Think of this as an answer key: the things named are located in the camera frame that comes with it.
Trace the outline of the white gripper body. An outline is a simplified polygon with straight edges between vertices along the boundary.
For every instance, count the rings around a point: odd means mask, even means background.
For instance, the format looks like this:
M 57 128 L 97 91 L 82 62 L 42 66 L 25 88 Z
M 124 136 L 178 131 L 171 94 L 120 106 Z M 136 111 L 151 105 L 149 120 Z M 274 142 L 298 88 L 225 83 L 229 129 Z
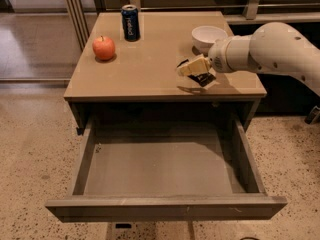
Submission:
M 217 40 L 209 49 L 208 59 L 212 68 L 218 73 L 236 71 L 236 46 L 233 37 Z

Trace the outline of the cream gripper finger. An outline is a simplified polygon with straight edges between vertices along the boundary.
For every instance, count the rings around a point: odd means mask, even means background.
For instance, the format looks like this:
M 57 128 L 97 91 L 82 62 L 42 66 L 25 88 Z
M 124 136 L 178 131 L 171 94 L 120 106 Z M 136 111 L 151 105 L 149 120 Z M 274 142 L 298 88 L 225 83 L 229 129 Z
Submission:
M 176 72 L 180 76 L 197 76 L 208 73 L 210 68 L 211 64 L 208 59 L 203 54 L 200 54 L 181 62 L 177 66 Z
M 199 80 L 199 85 L 202 88 L 209 88 L 213 84 L 213 82 L 216 80 L 216 77 L 214 74 L 207 72 L 199 75 L 198 80 Z

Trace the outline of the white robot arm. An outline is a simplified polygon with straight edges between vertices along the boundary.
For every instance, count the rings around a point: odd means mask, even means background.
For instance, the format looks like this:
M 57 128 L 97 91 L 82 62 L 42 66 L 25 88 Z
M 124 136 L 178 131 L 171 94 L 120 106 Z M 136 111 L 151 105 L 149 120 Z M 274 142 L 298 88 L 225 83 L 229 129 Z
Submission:
M 213 81 L 211 69 L 217 73 L 290 76 L 320 96 L 320 50 L 295 28 L 281 22 L 264 24 L 252 35 L 218 40 L 206 56 L 181 62 L 177 73 L 207 86 Z

